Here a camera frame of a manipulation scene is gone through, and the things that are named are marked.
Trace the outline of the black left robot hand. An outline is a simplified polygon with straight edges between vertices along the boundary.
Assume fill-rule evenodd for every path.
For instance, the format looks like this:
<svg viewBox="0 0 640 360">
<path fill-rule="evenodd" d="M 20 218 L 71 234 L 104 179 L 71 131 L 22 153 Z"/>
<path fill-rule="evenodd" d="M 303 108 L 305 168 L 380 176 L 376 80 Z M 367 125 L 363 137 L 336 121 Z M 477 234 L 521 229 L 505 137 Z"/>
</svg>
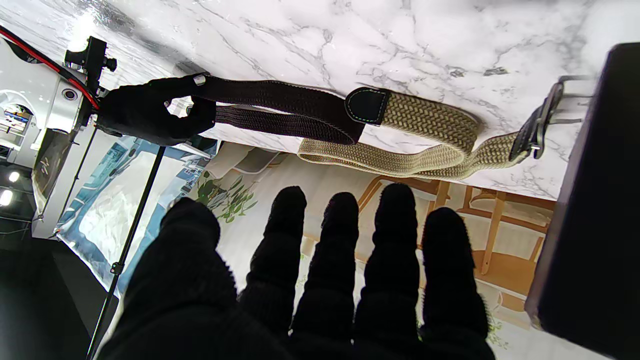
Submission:
<svg viewBox="0 0 640 360">
<path fill-rule="evenodd" d="M 304 291 L 295 304 L 306 196 L 275 197 L 246 287 L 217 251 L 221 228 L 202 203 L 181 198 L 141 256 L 123 311 L 99 360 L 493 360 L 466 224 L 448 207 L 423 226 L 423 325 L 413 191 L 391 183 L 374 217 L 365 285 L 354 302 L 359 207 L 351 193 L 324 212 Z"/>
</svg>

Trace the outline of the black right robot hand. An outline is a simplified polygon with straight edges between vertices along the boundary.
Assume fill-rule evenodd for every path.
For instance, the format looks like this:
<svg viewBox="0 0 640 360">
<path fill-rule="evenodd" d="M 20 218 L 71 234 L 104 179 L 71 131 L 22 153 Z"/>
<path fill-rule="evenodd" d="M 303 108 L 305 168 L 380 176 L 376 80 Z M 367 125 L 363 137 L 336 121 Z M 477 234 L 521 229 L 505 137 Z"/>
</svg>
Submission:
<svg viewBox="0 0 640 360">
<path fill-rule="evenodd" d="M 131 136 L 158 146 L 175 146 L 215 125 L 217 104 L 199 97 L 195 75 L 154 79 L 110 91 L 99 102 L 96 127 L 112 136 Z M 190 97 L 185 117 L 171 114 L 165 103 Z"/>
</svg>

